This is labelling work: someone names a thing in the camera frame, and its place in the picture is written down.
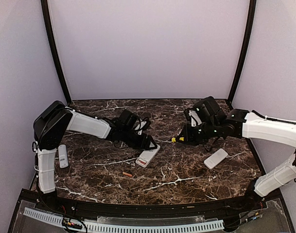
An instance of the white wall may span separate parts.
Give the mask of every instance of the white wall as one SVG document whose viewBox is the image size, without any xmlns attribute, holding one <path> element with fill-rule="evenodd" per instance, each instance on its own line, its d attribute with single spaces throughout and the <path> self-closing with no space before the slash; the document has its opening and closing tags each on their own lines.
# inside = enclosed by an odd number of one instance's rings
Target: white wall
<svg viewBox="0 0 296 233">
<path fill-rule="evenodd" d="M 296 0 L 257 1 L 248 54 L 233 106 L 296 120 Z M 294 149 L 253 140 L 266 171 Z M 296 229 L 296 183 L 282 189 Z"/>
<path fill-rule="evenodd" d="M 249 0 L 50 1 L 73 99 L 227 98 Z"/>
<path fill-rule="evenodd" d="M 0 233 L 33 176 L 34 119 L 64 101 L 39 0 L 0 0 Z"/>
</svg>

